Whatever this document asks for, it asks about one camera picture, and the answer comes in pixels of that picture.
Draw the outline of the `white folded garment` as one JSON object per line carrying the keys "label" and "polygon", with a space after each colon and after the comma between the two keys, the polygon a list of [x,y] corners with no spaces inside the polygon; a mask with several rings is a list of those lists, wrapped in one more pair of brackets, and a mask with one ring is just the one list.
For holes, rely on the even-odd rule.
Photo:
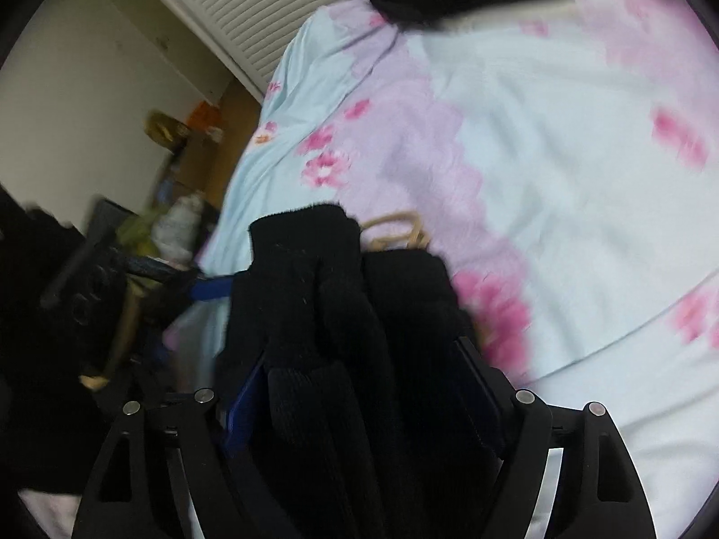
{"label": "white folded garment", "polygon": [[503,26],[577,18],[574,0],[531,0],[462,12],[439,23],[441,32],[464,33]]}

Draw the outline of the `pink floral bed cover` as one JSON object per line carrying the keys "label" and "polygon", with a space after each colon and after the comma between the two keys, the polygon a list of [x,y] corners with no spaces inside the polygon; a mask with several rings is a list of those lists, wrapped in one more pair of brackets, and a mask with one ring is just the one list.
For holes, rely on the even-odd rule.
{"label": "pink floral bed cover", "polygon": [[367,0],[284,51],[200,259],[318,202],[413,211],[488,355],[551,403],[608,406],[657,534],[718,480],[718,50],[685,0],[403,31]]}

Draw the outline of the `black knit pants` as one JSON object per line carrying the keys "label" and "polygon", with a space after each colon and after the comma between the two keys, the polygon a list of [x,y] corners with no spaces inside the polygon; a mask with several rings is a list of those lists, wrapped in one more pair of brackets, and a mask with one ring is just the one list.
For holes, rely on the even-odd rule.
{"label": "black knit pants", "polygon": [[214,373],[229,537],[480,537],[497,461],[445,263],[363,251],[335,204],[265,216],[250,239]]}

